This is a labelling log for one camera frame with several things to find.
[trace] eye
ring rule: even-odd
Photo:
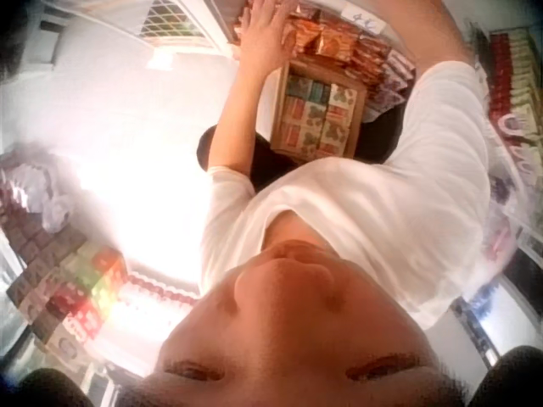
[[[222,379],[222,374],[202,365],[183,360],[181,362],[165,362],[164,372],[197,382],[216,382]]]
[[[392,354],[375,360],[368,365],[350,368],[345,372],[345,375],[352,381],[366,382],[418,366],[421,366],[421,361],[416,355]]]
[[[379,377],[394,375],[405,369],[405,367],[400,365],[381,365],[370,370],[365,368],[352,368],[348,369],[345,374],[352,381],[366,382],[368,380],[379,379]]]

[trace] label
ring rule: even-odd
[[[376,36],[381,34],[387,26],[387,23],[382,21],[379,17],[351,3],[345,5],[345,8],[341,12],[341,16]]]

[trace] wooden box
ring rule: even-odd
[[[355,156],[356,144],[358,143],[358,137],[360,135],[367,89],[363,83],[349,78],[347,75],[345,75],[343,69],[336,67],[333,64],[323,65],[319,57],[311,57],[306,55],[300,56],[296,60],[292,60],[281,70],[279,84],[277,87],[276,108],[273,118],[273,127],[271,129],[271,149],[282,155],[287,155],[299,163],[305,162],[305,159],[302,159],[296,154],[293,154],[292,152],[281,148],[283,138],[283,134],[281,134],[283,108],[285,98],[287,96],[286,92],[288,76],[291,74],[327,83],[328,85],[332,85],[333,83],[335,83],[336,85],[340,85],[357,91],[352,121],[350,123],[350,132],[343,155],[343,157],[345,158],[352,159]]]

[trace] man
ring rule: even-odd
[[[295,5],[245,9],[213,135],[205,296],[143,385],[160,404],[457,405],[422,327],[462,293],[489,202],[479,81],[439,0],[380,0],[419,79],[385,165],[320,159],[255,194],[255,119]]]

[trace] neck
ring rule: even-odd
[[[328,242],[292,210],[279,214],[267,227],[262,250],[288,240],[300,240],[325,250],[332,250]]]

